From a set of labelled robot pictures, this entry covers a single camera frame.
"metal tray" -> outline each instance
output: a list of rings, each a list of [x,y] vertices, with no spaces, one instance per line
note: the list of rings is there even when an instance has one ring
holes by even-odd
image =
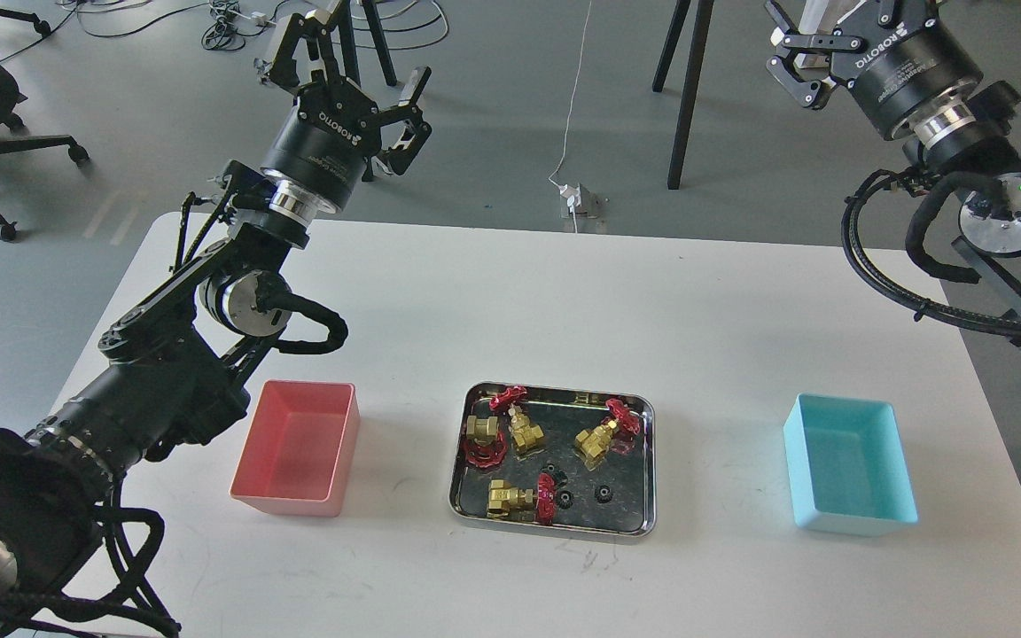
[[[495,527],[518,528],[520,532],[579,532],[639,537],[647,534],[655,523],[655,461],[652,406],[640,396],[574,389],[524,386],[527,397],[520,402],[531,421],[546,434],[546,445],[540,451],[521,457],[516,455],[507,436],[507,451],[501,463],[486,470],[475,468],[467,460],[467,418],[485,420],[491,415],[490,402],[508,387],[521,384],[481,383],[467,392],[459,436],[454,455],[454,472],[448,499],[451,508],[469,522]],[[620,441],[614,441],[604,460],[588,469],[575,451],[575,437],[601,424],[609,416],[604,402],[621,399],[635,413],[640,433],[625,451]],[[499,421],[499,429],[509,435],[507,418]],[[573,495],[569,508],[556,508],[552,525],[535,521],[507,521],[487,518],[487,497],[493,480],[505,480],[514,487],[536,489],[538,477],[546,464],[554,464],[568,478],[556,489]],[[595,490],[606,485],[612,498],[601,503]]]

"brass valve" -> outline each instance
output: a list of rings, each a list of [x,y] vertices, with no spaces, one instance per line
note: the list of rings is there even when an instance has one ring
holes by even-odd
[[[487,496],[487,518],[506,519],[510,513],[527,509],[534,516],[534,490],[519,489],[509,481],[493,480]]]
[[[507,414],[510,414],[510,436],[516,453],[522,456],[546,447],[546,434],[522,411],[522,407],[512,405]]]
[[[578,449],[579,455],[585,460],[585,467],[593,469],[604,460],[604,453],[609,451],[609,443],[613,436],[619,431],[621,425],[617,420],[604,420],[592,431],[582,431],[574,440],[574,447]]]
[[[475,441],[475,444],[487,447],[494,443],[499,436],[498,416],[491,416],[489,420],[480,420],[472,414],[467,416],[467,439]]]

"black rubber washer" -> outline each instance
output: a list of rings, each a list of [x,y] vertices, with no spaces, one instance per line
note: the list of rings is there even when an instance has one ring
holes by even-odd
[[[554,485],[556,487],[562,487],[570,480],[570,478],[567,477],[567,474],[563,473],[562,469],[558,469],[554,463],[546,463],[542,465],[542,473],[550,475],[550,478],[554,480]]]

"black robotic arm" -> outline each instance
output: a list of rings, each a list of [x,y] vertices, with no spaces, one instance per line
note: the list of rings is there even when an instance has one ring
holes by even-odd
[[[344,344],[340,315],[292,293],[279,269],[292,247],[305,246],[318,213],[345,205],[370,158],[393,173],[407,169],[431,133],[415,103],[429,69],[414,72],[399,104],[378,108],[340,72],[332,22],[314,12],[287,17],[275,56],[259,64],[263,81],[289,90],[295,105],[260,171],[231,161],[220,175],[223,193],[210,222],[227,223],[228,238],[199,254],[193,246],[184,258],[182,231],[173,276],[100,339],[108,369],[25,436],[0,429],[0,635],[42,629],[31,617],[44,607],[68,622],[121,615],[178,635],[145,579],[163,522],[150,509],[120,505],[127,472],[140,460],[164,459],[176,445],[210,443],[242,420],[250,403],[245,383],[271,350],[324,354]],[[300,41],[311,60],[324,62],[304,84],[292,59]],[[346,68],[351,62],[346,57]],[[404,132],[382,148],[381,129],[393,122]],[[182,229],[195,201],[185,202]],[[238,333],[227,352],[214,352],[195,331],[196,299]],[[280,339],[294,313],[324,325],[328,338]],[[125,537],[126,522],[149,528],[138,552]],[[120,584],[100,601],[60,594],[102,541]]]
[[[774,0],[777,24],[771,76],[804,108],[822,109],[844,88],[883,140],[905,140],[907,170],[876,171],[847,199],[843,249],[867,283],[912,308],[916,318],[1008,338],[1021,350],[1021,282],[996,258],[1021,257],[1021,157],[1008,134],[1021,101],[1006,82],[977,91],[982,71],[953,39],[933,0],[862,0],[830,33],[803,34]],[[825,77],[797,68],[801,54],[825,56]],[[903,186],[924,197],[913,214],[905,250],[932,278],[984,280],[1009,304],[1002,316],[921,298],[879,272],[864,253],[859,213],[877,192]],[[952,195],[960,201],[960,238],[953,247],[967,265],[947,265],[924,249],[927,231]]]

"tangled wires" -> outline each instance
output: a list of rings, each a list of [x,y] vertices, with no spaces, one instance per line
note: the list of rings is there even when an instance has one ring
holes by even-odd
[[[878,293],[892,301],[911,308],[916,314],[913,318],[919,322],[924,316],[937,322],[963,328],[967,331],[1005,336],[1008,339],[1021,339],[1021,320],[992,316],[979,312],[964,310],[943,303],[924,298],[915,292],[900,286],[894,280],[880,272],[872,263],[872,259],[864,250],[862,235],[859,233],[858,218],[869,198],[880,191],[890,189],[892,185],[904,187],[913,197],[928,191],[927,183],[915,170],[892,173],[891,170],[876,170],[858,187],[854,197],[846,198],[845,213],[842,215],[842,249],[845,258],[859,278],[869,284]]]
[[[266,31],[266,26],[260,26],[254,33],[243,33],[235,26],[235,17],[242,16],[239,12],[239,0],[209,0],[211,19],[214,23],[203,32],[202,45],[207,51],[239,51],[246,47],[246,39],[255,37]]]

